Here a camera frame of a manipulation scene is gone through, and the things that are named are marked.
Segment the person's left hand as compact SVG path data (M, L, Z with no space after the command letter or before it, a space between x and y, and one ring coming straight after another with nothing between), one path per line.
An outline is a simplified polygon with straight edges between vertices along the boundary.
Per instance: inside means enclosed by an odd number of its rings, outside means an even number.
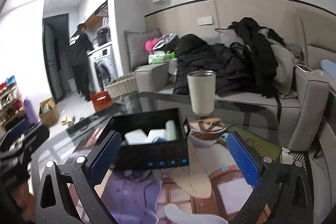
M20 208L21 217L27 222L34 223L36 217L36 198L29 192L28 181L17 186L11 196Z

